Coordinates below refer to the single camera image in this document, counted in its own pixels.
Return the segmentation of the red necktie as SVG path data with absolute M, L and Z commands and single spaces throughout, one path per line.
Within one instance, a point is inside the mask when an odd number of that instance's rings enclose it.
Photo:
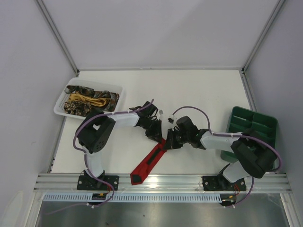
M 140 162 L 140 164 L 130 173 L 131 185 L 139 185 L 144 182 L 152 169 L 157 165 L 162 156 L 166 153 L 163 148 L 166 140 L 162 139 L 152 151 Z

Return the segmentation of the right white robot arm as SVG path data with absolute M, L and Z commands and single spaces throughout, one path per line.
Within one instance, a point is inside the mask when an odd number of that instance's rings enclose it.
M 179 149 L 187 143 L 197 149 L 224 150 L 236 156 L 236 162 L 226 165 L 215 176 L 215 188 L 224 191 L 242 178 L 262 178 L 272 170 L 278 158 L 273 147 L 262 141 L 253 129 L 238 133 L 215 133 L 209 129 L 198 129 L 188 116 L 184 116 L 176 121 L 174 128 L 168 129 L 163 148 Z

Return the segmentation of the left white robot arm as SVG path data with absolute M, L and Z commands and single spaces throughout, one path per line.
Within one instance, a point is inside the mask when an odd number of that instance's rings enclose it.
M 105 170 L 101 164 L 101 150 L 105 147 L 113 129 L 121 127 L 141 127 L 148 139 L 157 144 L 151 152 L 131 172 L 132 185 L 142 184 L 164 153 L 165 139 L 162 136 L 161 120 L 157 118 L 158 108 L 147 101 L 143 106 L 130 108 L 124 112 L 104 113 L 92 110 L 75 132 L 73 143 L 84 153 L 86 180 L 99 189 L 105 181 Z

